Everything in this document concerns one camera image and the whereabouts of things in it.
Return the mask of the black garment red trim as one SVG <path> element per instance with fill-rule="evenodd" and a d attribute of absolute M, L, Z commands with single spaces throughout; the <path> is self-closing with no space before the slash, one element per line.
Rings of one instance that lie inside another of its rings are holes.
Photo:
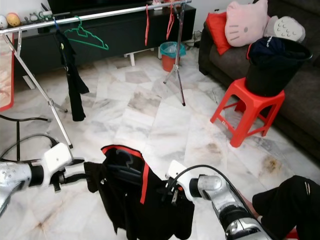
<path fill-rule="evenodd" d="M 98 192 L 113 229 L 128 240 L 188 240 L 192 235 L 195 205 L 176 185 L 157 176 L 142 153 L 112 144 L 101 148 L 105 160 L 85 162 L 87 189 Z"/>

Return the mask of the green plastic hanger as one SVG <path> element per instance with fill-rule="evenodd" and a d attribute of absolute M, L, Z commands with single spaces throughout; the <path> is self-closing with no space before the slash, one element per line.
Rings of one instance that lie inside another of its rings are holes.
<path fill-rule="evenodd" d="M 74 18 L 78 20 L 77 27 L 67 29 L 63 32 L 69 41 L 98 48 L 99 50 L 109 50 L 109 46 L 101 38 L 83 27 L 82 19 L 79 16 L 74 16 Z"/>

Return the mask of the red plastic hanger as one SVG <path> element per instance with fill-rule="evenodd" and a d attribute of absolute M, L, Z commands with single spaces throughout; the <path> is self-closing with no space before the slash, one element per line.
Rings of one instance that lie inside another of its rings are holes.
<path fill-rule="evenodd" d="M 174 2 L 171 2 L 171 5 L 169 6 L 169 19 L 167 21 L 167 29 L 166 29 L 166 40 L 169 40 L 169 36 L 172 32 L 174 22 L 176 20 L 175 16 L 176 7 L 174 5 Z"/>
<path fill-rule="evenodd" d="M 144 45 L 148 45 L 148 39 L 149 39 L 149 30 L 150 30 L 150 16 L 149 16 L 149 4 L 145 5 L 145 34 L 144 34 Z"/>

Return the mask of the marble table red edge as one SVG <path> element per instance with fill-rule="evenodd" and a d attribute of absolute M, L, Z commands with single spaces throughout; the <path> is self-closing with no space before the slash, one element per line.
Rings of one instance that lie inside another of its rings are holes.
<path fill-rule="evenodd" d="M 0 112 L 14 104 L 14 54 L 8 45 L 0 48 Z"/>

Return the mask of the red plastic stool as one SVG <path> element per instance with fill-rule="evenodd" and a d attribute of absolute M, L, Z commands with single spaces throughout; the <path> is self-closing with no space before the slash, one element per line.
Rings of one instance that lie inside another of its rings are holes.
<path fill-rule="evenodd" d="M 210 122 L 221 121 L 231 133 L 230 145 L 240 147 L 247 137 L 260 133 L 265 137 L 285 101 L 285 91 L 275 96 L 259 96 L 246 87 L 246 79 L 238 78 L 228 87 Z M 242 113 L 237 126 L 230 124 L 222 112 L 229 108 Z"/>

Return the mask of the person in black trousers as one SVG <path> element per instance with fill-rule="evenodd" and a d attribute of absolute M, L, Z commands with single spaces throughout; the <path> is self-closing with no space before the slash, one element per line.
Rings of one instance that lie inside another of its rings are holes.
<path fill-rule="evenodd" d="M 320 185 L 294 175 L 278 187 L 242 197 L 272 240 L 285 240 L 293 230 L 298 240 L 320 240 Z"/>

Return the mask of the orange bin teal liner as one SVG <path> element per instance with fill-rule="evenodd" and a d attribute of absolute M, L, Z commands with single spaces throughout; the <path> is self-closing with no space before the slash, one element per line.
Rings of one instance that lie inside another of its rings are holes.
<path fill-rule="evenodd" d="M 170 73 L 174 68 L 174 64 L 176 63 L 176 55 L 178 53 L 178 42 L 164 42 L 159 46 L 158 50 L 160 53 L 162 68 L 167 73 Z"/>

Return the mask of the silver metal clothes rack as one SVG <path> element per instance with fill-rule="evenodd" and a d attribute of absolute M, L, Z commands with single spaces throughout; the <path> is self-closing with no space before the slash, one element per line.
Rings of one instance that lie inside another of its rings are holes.
<path fill-rule="evenodd" d="M 151 6 L 130 7 L 126 9 L 120 9 L 120 10 L 106 11 L 102 13 L 85 14 L 83 16 L 76 16 L 76 17 L 65 18 L 61 20 L 54 19 L 47 22 L 32 23 L 30 25 L 12 27 L 9 29 L 2 29 L 0 30 L 0 36 L 4 37 L 5 42 L 9 44 L 9 48 L 12 50 L 14 59 L 16 59 L 16 61 L 18 61 L 19 64 L 22 66 L 23 70 L 25 70 L 28 76 L 28 80 L 26 80 L 26 83 L 29 85 L 30 89 L 38 89 L 39 93 L 41 93 L 43 98 L 45 98 L 46 103 L 50 107 L 51 112 L 54 115 L 55 121 L 57 122 L 57 125 L 59 126 L 62 132 L 62 136 L 66 141 L 66 145 L 72 149 L 73 143 L 71 142 L 67 134 L 66 128 L 62 123 L 60 116 L 58 114 L 59 111 L 67 113 L 68 110 L 64 109 L 61 105 L 55 103 L 55 101 L 52 98 L 50 98 L 50 96 L 48 96 L 46 90 L 44 90 L 41 87 L 40 83 L 35 78 L 34 74 L 32 73 L 32 71 L 30 71 L 27 64 L 25 64 L 23 58 L 21 57 L 23 32 L 26 32 L 27 30 L 32 30 L 32 29 L 45 28 L 52 25 L 57 25 L 57 26 L 67 25 L 67 24 L 76 23 L 80 21 L 110 18 L 112 16 L 132 14 L 132 13 L 137 13 L 142 11 L 146 12 L 148 10 L 155 10 L 155 9 L 169 8 L 170 14 L 174 14 L 177 12 L 175 10 L 176 7 L 180 7 L 181 10 L 180 12 L 178 12 L 179 30 L 178 30 L 178 37 L 177 37 L 177 45 L 180 46 L 182 44 L 182 32 L 183 32 L 183 25 L 185 22 L 185 6 L 188 3 L 191 3 L 192 1 L 193 0 L 164 0 L 163 3 L 152 4 Z"/>

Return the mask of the grey totoro figurine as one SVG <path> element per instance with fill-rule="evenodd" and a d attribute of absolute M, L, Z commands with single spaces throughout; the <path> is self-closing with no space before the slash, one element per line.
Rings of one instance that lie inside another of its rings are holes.
<path fill-rule="evenodd" d="M 25 16 L 25 22 L 28 25 L 32 25 L 34 23 L 39 23 L 41 22 L 41 19 L 39 18 L 39 16 L 35 13 L 30 13 L 29 16 Z"/>

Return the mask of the black plastic bucket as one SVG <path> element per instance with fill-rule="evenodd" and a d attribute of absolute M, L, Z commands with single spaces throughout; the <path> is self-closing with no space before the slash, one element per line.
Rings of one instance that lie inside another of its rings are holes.
<path fill-rule="evenodd" d="M 261 97 L 274 97 L 281 93 L 305 62 L 313 58 L 313 53 L 306 46 L 298 43 L 298 50 L 305 52 L 304 59 L 289 67 L 258 67 L 250 63 L 246 74 L 246 88 Z"/>

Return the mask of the orange bear plush toy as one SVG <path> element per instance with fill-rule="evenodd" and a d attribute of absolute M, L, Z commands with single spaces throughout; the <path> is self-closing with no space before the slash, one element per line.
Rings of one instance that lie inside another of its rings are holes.
<path fill-rule="evenodd" d="M 7 13 L 6 16 L 7 25 L 10 28 L 15 28 L 22 25 L 21 19 L 17 13 Z"/>

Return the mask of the red cushion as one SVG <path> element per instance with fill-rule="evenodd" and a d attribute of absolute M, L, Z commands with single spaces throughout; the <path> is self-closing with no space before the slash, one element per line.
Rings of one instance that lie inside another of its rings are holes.
<path fill-rule="evenodd" d="M 219 55 L 224 55 L 232 46 L 226 37 L 227 13 L 209 13 L 205 19 L 205 25 L 211 34 Z"/>

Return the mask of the pink cat face pillow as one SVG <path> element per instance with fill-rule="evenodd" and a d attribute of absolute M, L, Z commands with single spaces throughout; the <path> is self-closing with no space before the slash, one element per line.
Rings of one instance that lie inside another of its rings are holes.
<path fill-rule="evenodd" d="M 265 33 L 270 20 L 268 0 L 251 4 L 231 2 L 226 9 L 225 37 L 233 47 L 242 47 L 258 41 Z"/>

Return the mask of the grey totoro pillow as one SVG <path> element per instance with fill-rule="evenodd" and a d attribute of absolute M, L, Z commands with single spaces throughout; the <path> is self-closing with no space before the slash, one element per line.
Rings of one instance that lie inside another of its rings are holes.
<path fill-rule="evenodd" d="M 265 27 L 263 37 L 278 37 L 302 42 L 306 38 L 306 30 L 290 16 L 272 16 Z"/>

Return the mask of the black metal table frame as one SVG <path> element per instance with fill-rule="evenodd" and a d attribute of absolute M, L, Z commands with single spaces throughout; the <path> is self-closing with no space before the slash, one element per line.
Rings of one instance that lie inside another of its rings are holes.
<path fill-rule="evenodd" d="M 29 140 L 31 138 L 35 137 L 45 137 L 48 138 L 50 141 L 50 147 L 54 147 L 55 145 L 59 144 L 59 141 L 57 141 L 54 137 L 48 134 L 32 134 L 25 136 L 23 138 L 20 137 L 20 123 L 21 122 L 28 122 L 28 121 L 44 121 L 44 122 L 50 122 L 51 120 L 48 118 L 41 118 L 41 117 L 34 117 L 34 118 L 9 118 L 4 115 L 0 115 L 0 119 L 3 119 L 5 121 L 14 122 L 16 124 L 16 142 L 12 144 L 11 146 L 7 147 L 2 154 L 0 154 L 0 162 L 13 162 L 13 163 L 35 163 L 37 159 L 32 160 L 21 160 L 21 143 Z M 5 158 L 7 153 L 11 151 L 12 149 L 16 150 L 16 160 L 11 160 L 8 158 Z"/>

